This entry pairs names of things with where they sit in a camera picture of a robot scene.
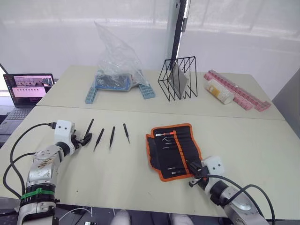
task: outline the screwdriver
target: screwdriver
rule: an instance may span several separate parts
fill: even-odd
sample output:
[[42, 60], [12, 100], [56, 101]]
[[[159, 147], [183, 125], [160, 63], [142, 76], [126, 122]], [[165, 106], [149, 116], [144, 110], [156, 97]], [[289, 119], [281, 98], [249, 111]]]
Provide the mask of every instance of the screwdriver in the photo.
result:
[[91, 128], [93, 122], [94, 122], [94, 119], [91, 120], [91, 122], [90, 122], [90, 124], [89, 124], [89, 127], [88, 127], [87, 131], [85, 132], [85, 136], [89, 133], [90, 128]]
[[176, 171], [176, 172], [172, 172], [171, 174], [174, 175], [174, 174], [179, 174], [179, 173], [183, 173], [183, 171]]
[[123, 123], [123, 127], [124, 127], [124, 130], [125, 130], [125, 134], [126, 134], [126, 137], [127, 137], [127, 139], [128, 139], [128, 142], [129, 142], [129, 144], [130, 144], [129, 135], [128, 135], [128, 132], [127, 132], [127, 128], [126, 128], [126, 124], [125, 124], [125, 123]]
[[115, 128], [116, 128], [115, 126], [112, 128], [112, 135], [111, 135], [111, 139], [110, 139], [110, 141], [109, 141], [109, 149], [111, 149], [111, 147], [112, 147], [113, 136], [114, 136], [114, 129], [115, 129]]
[[97, 139], [97, 141], [96, 141], [96, 145], [95, 145], [95, 147], [94, 147], [94, 151], [95, 151], [97, 145], [99, 144], [99, 141], [100, 141], [100, 139], [101, 139], [101, 137], [102, 137], [103, 132], [104, 132], [104, 128], [101, 130], [101, 132], [100, 132], [100, 134], [99, 134], [99, 137], [98, 137], [98, 139]]
[[163, 133], [163, 134], [156, 134], [155, 136], [156, 137], [159, 137], [159, 136], [166, 136], [166, 135], [173, 135], [174, 132], [169, 132], [169, 133]]
[[163, 149], [178, 149], [178, 147], [177, 145], [175, 145], [175, 146], [163, 147]]

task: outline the wall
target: wall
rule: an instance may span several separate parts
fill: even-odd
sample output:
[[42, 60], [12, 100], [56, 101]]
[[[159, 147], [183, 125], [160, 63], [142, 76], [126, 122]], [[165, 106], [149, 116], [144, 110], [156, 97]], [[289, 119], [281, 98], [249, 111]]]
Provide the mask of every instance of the wall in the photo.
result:
[[0, 62], [9, 73], [96, 65], [104, 46], [94, 21], [131, 47], [144, 68], [165, 59], [169, 0], [1, 0]]
[[300, 0], [193, 0], [179, 56], [251, 74], [273, 99], [300, 66]]
[[300, 138], [300, 69], [276, 95], [273, 103]]
[[0, 67], [0, 90], [8, 90], [8, 87], [6, 86], [3, 74], [5, 74], [5, 72], [3, 71], [3, 69]]

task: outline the window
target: window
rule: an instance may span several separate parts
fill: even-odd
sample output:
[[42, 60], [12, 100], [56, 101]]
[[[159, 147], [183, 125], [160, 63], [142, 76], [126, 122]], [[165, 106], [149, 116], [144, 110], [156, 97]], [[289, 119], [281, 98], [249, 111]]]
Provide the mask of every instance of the window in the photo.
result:
[[8, 92], [8, 88], [3, 78], [3, 74], [7, 74], [7, 72], [0, 64], [0, 96], [10, 96]]

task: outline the tool roll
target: tool roll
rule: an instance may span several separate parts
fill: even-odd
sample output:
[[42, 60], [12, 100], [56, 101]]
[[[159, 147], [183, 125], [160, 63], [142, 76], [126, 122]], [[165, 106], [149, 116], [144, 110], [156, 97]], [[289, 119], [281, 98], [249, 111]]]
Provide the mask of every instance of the tool roll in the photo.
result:
[[153, 128], [146, 145], [149, 163], [162, 181], [192, 177], [186, 160], [202, 160], [189, 123]]

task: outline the green strap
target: green strap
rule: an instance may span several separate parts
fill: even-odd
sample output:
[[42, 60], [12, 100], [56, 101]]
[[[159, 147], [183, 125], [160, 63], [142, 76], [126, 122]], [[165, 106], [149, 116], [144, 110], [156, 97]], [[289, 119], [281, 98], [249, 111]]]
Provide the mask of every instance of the green strap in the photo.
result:
[[46, 190], [43, 190], [41, 187], [40, 188], [37, 188], [35, 191], [33, 192], [29, 192], [29, 193], [26, 193], [24, 195], [21, 196], [21, 199], [24, 199], [24, 198], [28, 198], [28, 197], [31, 197], [31, 196], [34, 196], [34, 195], [38, 195], [38, 194], [47, 194], [47, 195], [54, 195], [54, 192], [53, 191], [46, 191]]

